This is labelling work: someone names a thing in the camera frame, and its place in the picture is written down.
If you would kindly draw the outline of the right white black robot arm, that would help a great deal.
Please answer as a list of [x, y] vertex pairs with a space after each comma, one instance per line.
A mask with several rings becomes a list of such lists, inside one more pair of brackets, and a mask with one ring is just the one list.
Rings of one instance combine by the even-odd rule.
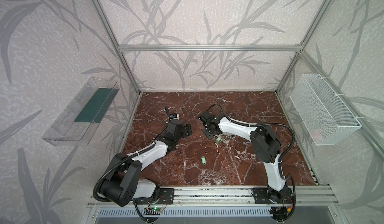
[[[281, 123], [247, 123], [224, 115], [214, 116], [208, 111], [201, 113], [199, 120], [205, 128], [204, 134], [209, 139], [216, 135], [228, 133], [250, 141], [255, 155], [264, 163], [268, 178], [268, 199], [272, 203], [283, 200], [288, 191], [288, 185], [281, 163], [283, 157], [293, 148], [296, 142], [295, 133], [289, 126]], [[292, 135], [291, 143], [284, 152], [281, 152], [283, 144], [271, 128], [272, 126], [281, 126]]]

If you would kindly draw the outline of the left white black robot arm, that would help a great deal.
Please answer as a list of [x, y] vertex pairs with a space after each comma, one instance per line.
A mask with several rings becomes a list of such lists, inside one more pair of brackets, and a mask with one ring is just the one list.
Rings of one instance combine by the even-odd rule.
[[157, 201], [160, 198], [160, 186], [153, 181], [141, 179], [142, 171], [175, 150], [181, 139], [192, 134], [189, 123], [183, 123], [177, 118], [170, 119], [147, 147], [131, 154], [116, 154], [94, 186], [94, 199], [113, 202], [120, 207], [140, 199]]

